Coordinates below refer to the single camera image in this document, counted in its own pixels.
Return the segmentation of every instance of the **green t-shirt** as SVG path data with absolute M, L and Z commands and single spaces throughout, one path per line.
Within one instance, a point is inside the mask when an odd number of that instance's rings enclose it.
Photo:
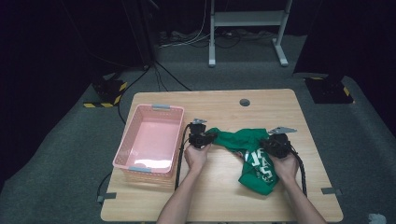
M 271 159 L 260 147 L 260 140 L 269 137 L 265 129 L 241 129 L 228 133 L 212 128 L 207 132 L 218 134 L 213 144 L 226 147 L 245 161 L 238 179 L 241 184 L 260 194 L 272 192 L 278 177 Z

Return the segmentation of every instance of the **wooden table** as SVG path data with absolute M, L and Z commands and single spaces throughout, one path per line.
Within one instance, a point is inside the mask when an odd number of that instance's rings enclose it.
M 241 106 L 241 99 L 248 99 L 250 105 Z M 288 133 L 288 137 L 304 162 L 309 200 L 327 221 L 343 219 L 335 195 L 321 191 L 332 185 L 293 91 L 142 92 L 134 96 L 127 125 L 138 104 L 183 106 L 186 124 L 194 118 L 206 119 L 206 129 L 218 127 L 225 132 L 234 133 L 245 128 L 271 130 L 278 126 L 297 129 L 297 133 Z M 187 170 L 188 165 L 183 161 L 181 179 Z M 188 221 L 295 220 L 280 183 L 271 194 L 263 196 L 238 182 L 241 171 L 241 160 L 224 147 L 213 145 L 193 195 Z M 301 182 L 300 173 L 297 179 Z M 114 168 L 107 193 L 117 193 L 117 196 L 105 200 L 101 218 L 105 221 L 155 221 L 172 192 L 173 187 L 126 182 L 123 172 Z

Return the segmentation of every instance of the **yellow black warning tape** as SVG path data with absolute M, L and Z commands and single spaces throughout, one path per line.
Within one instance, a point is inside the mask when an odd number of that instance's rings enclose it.
M 119 94 L 117 95 L 117 97 L 113 98 L 114 102 L 84 102 L 83 105 L 84 105 L 84 107 L 87 107 L 87 108 L 117 106 L 120 102 L 121 96 L 125 92 L 126 85 L 127 85 L 127 82 L 124 82 L 124 83 L 122 83 L 122 85 L 120 85 Z
M 111 103 L 84 103 L 84 107 L 95 108 L 95 107 L 112 107 L 115 106 Z

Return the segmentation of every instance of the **pink bin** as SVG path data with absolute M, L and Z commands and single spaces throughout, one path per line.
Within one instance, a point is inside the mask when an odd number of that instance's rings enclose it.
M 138 105 L 121 139 L 114 167 L 131 181 L 172 177 L 183 116 L 180 106 Z

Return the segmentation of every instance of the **hand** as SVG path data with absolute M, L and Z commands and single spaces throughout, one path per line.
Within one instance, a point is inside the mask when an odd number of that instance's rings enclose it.
M 190 170 L 197 170 L 201 172 L 207 161 L 207 151 L 211 146 L 211 144 L 208 144 L 203 148 L 195 148 L 192 145 L 189 145 L 186 148 L 184 157 L 186 158 Z
M 268 156 L 274 164 L 276 174 L 284 184 L 288 184 L 290 181 L 295 182 L 299 165 L 293 154 L 289 153 L 288 156 L 282 159 L 269 154 Z

